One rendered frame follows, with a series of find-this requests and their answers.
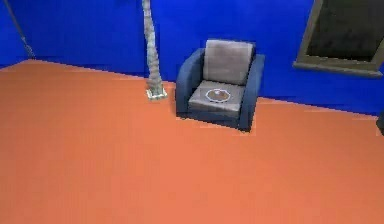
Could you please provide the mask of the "round brown plaque white rim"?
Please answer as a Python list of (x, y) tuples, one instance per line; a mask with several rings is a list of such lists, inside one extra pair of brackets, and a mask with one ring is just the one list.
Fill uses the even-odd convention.
[(205, 94), (205, 97), (211, 102), (224, 103), (230, 99), (231, 94), (224, 89), (211, 89)]

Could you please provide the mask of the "dark framed picture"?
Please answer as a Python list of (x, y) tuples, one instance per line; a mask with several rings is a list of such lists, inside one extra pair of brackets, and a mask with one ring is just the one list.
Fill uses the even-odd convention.
[(295, 68), (380, 77), (384, 0), (314, 0)]

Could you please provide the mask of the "thin grey leaning pole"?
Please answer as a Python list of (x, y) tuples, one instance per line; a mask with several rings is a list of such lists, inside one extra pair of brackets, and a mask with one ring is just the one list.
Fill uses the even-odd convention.
[(15, 28), (16, 28), (18, 34), (19, 34), (19, 37), (20, 37), (20, 39), (21, 39), (21, 41), (22, 41), (22, 43), (23, 43), (23, 46), (24, 46), (24, 49), (25, 49), (25, 51), (26, 51), (26, 53), (27, 53), (27, 55), (28, 55), (28, 58), (29, 58), (29, 59), (35, 59), (36, 56), (35, 56), (35, 54), (34, 54), (34, 52), (33, 52), (33, 49), (32, 49), (32, 47), (28, 44), (27, 39), (26, 39), (26, 37), (25, 37), (25, 35), (24, 35), (24, 32), (23, 32), (23, 30), (21, 29), (21, 27), (20, 27), (20, 25), (19, 25), (19, 23), (18, 23), (18, 21), (17, 21), (17, 18), (16, 18), (15, 14), (14, 14), (14, 12), (13, 12), (13, 10), (12, 10), (12, 7), (11, 7), (10, 4), (9, 4), (9, 1), (8, 1), (8, 0), (3, 0), (3, 3), (4, 3), (4, 5), (5, 5), (5, 7), (7, 8), (8, 13), (9, 13), (9, 15), (10, 15), (10, 17), (11, 17), (11, 20), (12, 20), (12, 22), (13, 22), (13, 24), (14, 24), (14, 26), (15, 26)]

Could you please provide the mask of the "grey twisted floor lamp post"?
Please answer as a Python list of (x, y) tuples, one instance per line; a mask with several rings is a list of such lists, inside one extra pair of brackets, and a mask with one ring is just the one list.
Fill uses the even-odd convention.
[(142, 0), (144, 14), (144, 36), (146, 40), (146, 59), (149, 69), (147, 80), (147, 96), (150, 100), (159, 100), (167, 97), (160, 75), (159, 58), (156, 48), (155, 28), (153, 25), (150, 0)]

